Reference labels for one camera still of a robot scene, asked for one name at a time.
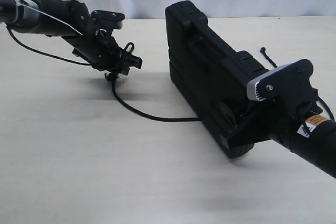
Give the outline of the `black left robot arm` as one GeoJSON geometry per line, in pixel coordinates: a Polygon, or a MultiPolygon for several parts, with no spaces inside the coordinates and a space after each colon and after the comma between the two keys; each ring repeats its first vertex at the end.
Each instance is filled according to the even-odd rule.
{"type": "Polygon", "coordinates": [[[133,55],[133,43],[122,48],[112,35],[124,19],[123,13],[89,12],[76,0],[1,0],[1,22],[10,33],[60,37],[73,47],[82,65],[127,75],[131,67],[140,69],[143,61],[133,55]]]}

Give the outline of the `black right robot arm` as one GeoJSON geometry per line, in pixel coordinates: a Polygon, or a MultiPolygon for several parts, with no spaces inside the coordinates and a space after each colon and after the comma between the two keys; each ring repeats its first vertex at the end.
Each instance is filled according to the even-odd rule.
{"type": "Polygon", "coordinates": [[[231,158],[241,156],[255,143],[268,140],[335,177],[334,120],[301,108],[290,117],[283,108],[262,103],[232,131],[220,135],[220,143],[231,158]]]}

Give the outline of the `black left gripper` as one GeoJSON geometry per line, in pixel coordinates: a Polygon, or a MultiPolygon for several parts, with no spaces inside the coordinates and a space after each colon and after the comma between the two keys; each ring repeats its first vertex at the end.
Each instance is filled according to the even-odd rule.
{"type": "Polygon", "coordinates": [[[67,42],[74,47],[72,53],[81,57],[99,71],[129,72],[130,67],[141,69],[143,60],[134,55],[127,55],[122,63],[122,49],[111,37],[108,40],[67,36],[67,42]]]}

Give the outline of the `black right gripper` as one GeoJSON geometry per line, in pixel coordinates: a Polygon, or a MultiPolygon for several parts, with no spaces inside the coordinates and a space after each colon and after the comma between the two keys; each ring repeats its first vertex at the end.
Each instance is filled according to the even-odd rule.
{"type": "Polygon", "coordinates": [[[256,143],[284,134],[291,123],[284,108],[274,103],[249,103],[245,108],[221,103],[220,112],[227,123],[220,131],[224,151],[249,151],[256,143]]]}

